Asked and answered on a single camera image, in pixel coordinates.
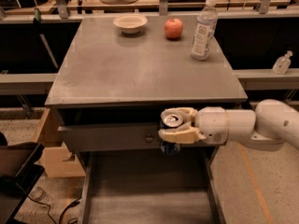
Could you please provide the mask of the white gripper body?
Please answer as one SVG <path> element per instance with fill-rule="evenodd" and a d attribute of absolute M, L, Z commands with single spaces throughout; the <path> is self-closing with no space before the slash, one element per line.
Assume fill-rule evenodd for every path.
<path fill-rule="evenodd" d="M 228 138 L 228 116 L 221 107 L 205 107 L 197 112 L 194 125 L 208 145 L 222 145 Z"/>

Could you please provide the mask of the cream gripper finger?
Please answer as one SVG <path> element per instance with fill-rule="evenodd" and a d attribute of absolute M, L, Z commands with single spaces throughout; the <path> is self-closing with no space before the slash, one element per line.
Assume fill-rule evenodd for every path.
<path fill-rule="evenodd" d="M 193 144 L 206 139 L 198 127 L 193 127 L 190 122 L 180 125 L 177 128 L 160 129 L 160 138 L 168 143 Z"/>
<path fill-rule="evenodd" d="M 191 107 L 168 108 L 161 113 L 164 125 L 181 125 L 193 121 L 197 111 Z"/>

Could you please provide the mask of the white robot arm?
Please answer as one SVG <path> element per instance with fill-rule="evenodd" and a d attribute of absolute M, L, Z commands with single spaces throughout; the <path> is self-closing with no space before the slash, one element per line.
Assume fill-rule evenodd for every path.
<path fill-rule="evenodd" d="M 299 112 L 273 99 L 254 109 L 169 108 L 161 113 L 161 122 L 158 135 L 171 144 L 217 146 L 234 140 L 262 151 L 280 150 L 286 143 L 299 149 Z"/>

